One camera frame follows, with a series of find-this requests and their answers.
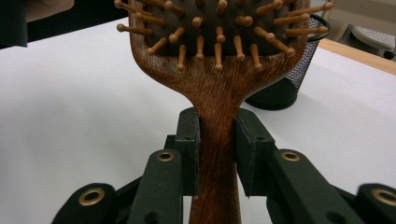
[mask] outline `wooden hairbrush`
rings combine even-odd
[[[199,195],[190,224],[241,223],[233,118],[249,95],[284,77],[300,61],[309,0],[130,0],[134,59],[150,77],[185,95],[200,118]]]

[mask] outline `table surface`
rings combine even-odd
[[[0,50],[0,223],[50,223],[76,189],[124,186],[176,132],[191,103],[138,68],[119,22]],[[242,107],[335,186],[396,188],[396,76],[319,48],[292,107]],[[240,192],[243,222],[270,223]]]

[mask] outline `wire mesh basket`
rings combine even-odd
[[[326,26],[328,32],[322,35],[310,35],[304,55],[297,66],[275,84],[248,97],[246,99],[248,104],[265,110],[281,110],[294,104],[297,100],[298,90],[303,83],[306,70],[308,70],[312,57],[317,50],[318,42],[326,37],[330,31],[330,24],[327,21],[318,15],[311,15],[309,28],[318,28],[319,26]]]

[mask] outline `hand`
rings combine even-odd
[[[26,21],[36,21],[66,11],[74,0],[26,0]]]

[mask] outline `black metal bracket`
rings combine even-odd
[[[52,223],[181,223],[182,196],[199,192],[199,130],[194,109],[183,110],[177,134],[151,154],[141,178],[117,191],[106,184],[77,190]],[[332,186],[302,153],[277,149],[246,109],[235,117],[234,131],[245,194],[267,197],[273,223],[396,223],[396,189],[365,184],[355,196]]]

